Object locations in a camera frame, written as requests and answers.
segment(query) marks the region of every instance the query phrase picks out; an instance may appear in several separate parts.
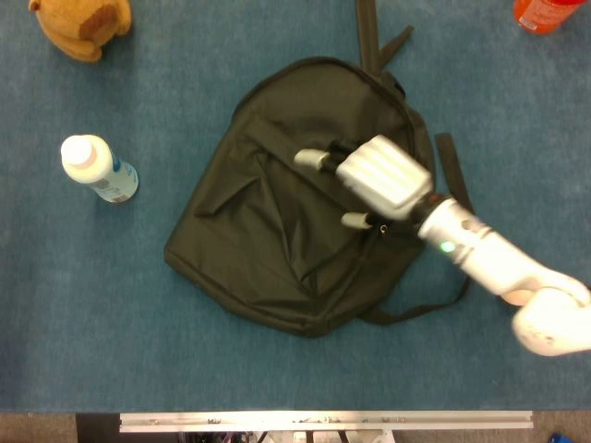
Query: brown teddy bear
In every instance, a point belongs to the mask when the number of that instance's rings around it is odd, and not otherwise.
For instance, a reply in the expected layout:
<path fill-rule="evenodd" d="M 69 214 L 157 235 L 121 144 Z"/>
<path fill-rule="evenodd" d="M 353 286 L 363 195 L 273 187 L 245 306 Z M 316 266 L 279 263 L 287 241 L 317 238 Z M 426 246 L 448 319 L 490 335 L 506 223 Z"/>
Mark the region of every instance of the brown teddy bear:
<path fill-rule="evenodd" d="M 101 46 L 131 27 L 128 0 L 30 0 L 29 10 L 55 46 L 83 62 L 96 62 Z"/>

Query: blue carpet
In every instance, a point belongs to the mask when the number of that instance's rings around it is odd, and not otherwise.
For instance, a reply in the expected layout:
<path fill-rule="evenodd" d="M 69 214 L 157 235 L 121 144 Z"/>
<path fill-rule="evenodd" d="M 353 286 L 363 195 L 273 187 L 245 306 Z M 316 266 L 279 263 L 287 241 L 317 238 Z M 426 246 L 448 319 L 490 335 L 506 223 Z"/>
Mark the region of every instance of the blue carpet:
<path fill-rule="evenodd" d="M 511 2 L 378 2 L 388 68 L 431 134 L 454 134 L 480 216 L 591 281 L 591 9 L 533 36 Z M 0 2 L 0 411 L 591 408 L 591 353 L 547 359 L 513 309 L 473 288 L 390 328 L 307 340 L 223 311 L 163 246 L 239 99 L 296 59 L 357 62 L 352 0 L 136 0 L 98 65 L 56 50 L 26 2 Z M 61 169 L 71 134 L 104 137 L 139 193 L 114 207 Z M 440 190 L 444 190 L 440 174 Z M 427 253 L 389 308 L 450 298 Z"/>

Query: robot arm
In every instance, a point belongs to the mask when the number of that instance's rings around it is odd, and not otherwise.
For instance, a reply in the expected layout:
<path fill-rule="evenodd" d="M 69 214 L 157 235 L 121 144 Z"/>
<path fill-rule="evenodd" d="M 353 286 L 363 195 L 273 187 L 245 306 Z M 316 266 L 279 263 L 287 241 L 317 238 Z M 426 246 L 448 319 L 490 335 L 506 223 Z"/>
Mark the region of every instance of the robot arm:
<path fill-rule="evenodd" d="M 335 173 L 382 217 L 412 220 L 421 239 L 472 279 L 525 305 L 513 318 L 513 331 L 530 351 L 560 355 L 591 349 L 587 288 L 533 260 L 453 198 L 433 194 L 429 172 L 386 137 L 374 137 L 341 163 L 319 150 L 302 150 L 295 162 Z M 345 214 L 343 223 L 371 224 L 366 214 Z"/>

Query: black backpack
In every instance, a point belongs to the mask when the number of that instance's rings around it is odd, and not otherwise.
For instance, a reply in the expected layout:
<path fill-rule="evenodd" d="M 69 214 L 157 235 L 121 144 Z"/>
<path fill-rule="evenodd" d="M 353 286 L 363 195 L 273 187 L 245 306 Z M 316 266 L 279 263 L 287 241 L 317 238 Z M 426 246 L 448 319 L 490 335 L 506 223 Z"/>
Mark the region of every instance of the black backpack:
<path fill-rule="evenodd" d="M 322 57 L 263 80 L 236 107 L 165 260 L 229 311 L 309 337 L 355 317 L 392 324 L 449 305 L 379 310 L 423 248 L 415 227 L 342 226 L 366 204 L 334 177 L 294 165 L 301 149 L 353 150 L 378 134 L 435 176 L 425 124 L 390 73 Z M 452 139 L 436 139 L 450 189 L 471 209 Z"/>

